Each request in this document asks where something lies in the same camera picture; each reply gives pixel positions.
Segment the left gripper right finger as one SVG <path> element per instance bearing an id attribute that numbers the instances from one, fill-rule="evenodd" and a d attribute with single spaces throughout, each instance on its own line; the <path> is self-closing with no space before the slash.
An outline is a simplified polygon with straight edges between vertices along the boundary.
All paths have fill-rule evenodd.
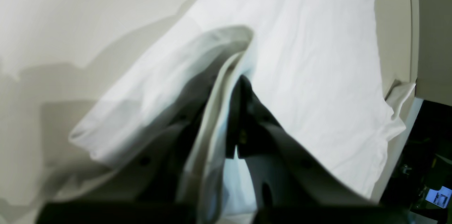
<path id="1" fill-rule="evenodd" d="M 230 102 L 226 156 L 250 171 L 258 211 L 254 224 L 398 224 L 382 207 L 338 181 L 292 138 L 241 76 Z"/>

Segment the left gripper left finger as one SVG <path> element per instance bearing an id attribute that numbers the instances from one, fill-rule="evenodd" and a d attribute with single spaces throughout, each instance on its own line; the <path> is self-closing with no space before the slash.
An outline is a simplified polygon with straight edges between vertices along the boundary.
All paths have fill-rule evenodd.
<path id="1" fill-rule="evenodd" d="M 138 137 L 145 147 L 111 179 L 65 202 L 47 203 L 38 224 L 214 224 L 221 199 L 208 202 L 205 216 L 196 203 L 176 199 L 183 167 L 200 130 L 216 76 L 196 76 L 176 102 Z"/>

